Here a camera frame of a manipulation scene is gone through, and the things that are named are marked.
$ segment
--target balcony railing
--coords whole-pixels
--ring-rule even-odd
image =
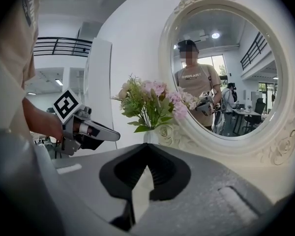
[[[251,64],[251,62],[259,55],[261,54],[261,51],[264,49],[264,47],[267,45],[267,41],[265,37],[261,33],[257,34],[257,37],[255,38],[254,42],[250,46],[249,50],[245,54],[245,56],[240,61],[242,65],[242,69],[244,70],[248,65]]]
[[[34,56],[71,55],[87,57],[92,41],[67,37],[39,37],[34,46]]]

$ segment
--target man in beige t-shirt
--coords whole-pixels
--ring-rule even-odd
[[[204,91],[214,91],[214,104],[220,102],[221,80],[214,67],[198,63],[199,50],[191,40],[178,43],[180,57],[186,60],[186,67],[175,74],[176,83],[185,92],[199,97]],[[193,117],[205,128],[212,131],[213,115],[205,116],[202,112],[191,110]]]
[[[4,80],[14,98],[15,110],[3,109],[11,119],[10,130],[32,141],[30,130],[36,133],[62,138],[62,124],[53,114],[41,111],[24,98],[24,82],[35,75],[33,48],[38,37],[38,9],[40,0],[16,0],[0,25],[0,78]],[[0,107],[7,105],[0,99]]]

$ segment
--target ceiling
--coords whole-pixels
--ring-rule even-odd
[[[56,79],[62,82],[63,68],[38,69],[35,76],[25,82],[25,91],[36,94],[62,92],[62,86],[55,81]],[[71,68],[70,88],[76,93],[83,93],[83,87],[84,69]]]
[[[197,42],[199,50],[238,45],[245,24],[242,17],[224,10],[206,10],[199,12],[186,20],[178,34],[178,40],[191,39]],[[220,33],[218,39],[213,39],[213,33]]]
[[[272,61],[269,65],[265,66],[262,70],[255,73],[249,78],[249,80],[258,80],[259,82],[277,82],[273,78],[277,77],[277,70],[275,61]]]
[[[39,14],[78,16],[86,21],[105,22],[126,0],[41,0]]]

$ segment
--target round mirror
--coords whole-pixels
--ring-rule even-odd
[[[173,40],[172,73],[193,95],[193,119],[223,137],[243,136],[274,109],[278,73],[266,38],[243,17],[222,9],[189,13]]]

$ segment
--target vase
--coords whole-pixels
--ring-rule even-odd
[[[156,131],[155,130],[147,131],[143,136],[143,143],[159,144]]]

